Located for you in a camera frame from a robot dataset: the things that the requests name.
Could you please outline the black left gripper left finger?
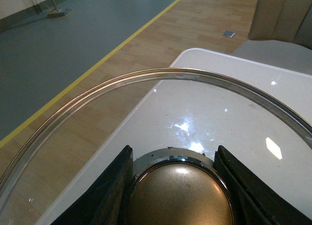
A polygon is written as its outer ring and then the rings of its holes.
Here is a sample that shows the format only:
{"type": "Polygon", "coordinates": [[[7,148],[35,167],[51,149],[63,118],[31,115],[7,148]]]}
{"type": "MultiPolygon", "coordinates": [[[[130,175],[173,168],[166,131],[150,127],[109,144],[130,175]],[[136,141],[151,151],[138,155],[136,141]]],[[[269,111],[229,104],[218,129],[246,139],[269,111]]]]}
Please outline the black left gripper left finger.
{"type": "Polygon", "coordinates": [[[133,177],[133,149],[127,145],[54,225],[116,225],[124,190],[133,177]]]}

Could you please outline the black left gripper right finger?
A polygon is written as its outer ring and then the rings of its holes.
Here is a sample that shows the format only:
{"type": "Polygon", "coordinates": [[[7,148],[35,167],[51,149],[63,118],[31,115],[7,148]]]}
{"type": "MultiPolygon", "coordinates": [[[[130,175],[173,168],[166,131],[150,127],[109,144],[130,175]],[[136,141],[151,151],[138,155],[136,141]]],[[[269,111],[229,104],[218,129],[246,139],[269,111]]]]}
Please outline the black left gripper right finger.
{"type": "Polygon", "coordinates": [[[306,215],[285,201],[230,151],[220,145],[214,168],[224,181],[236,225],[310,225],[306,215]]]}

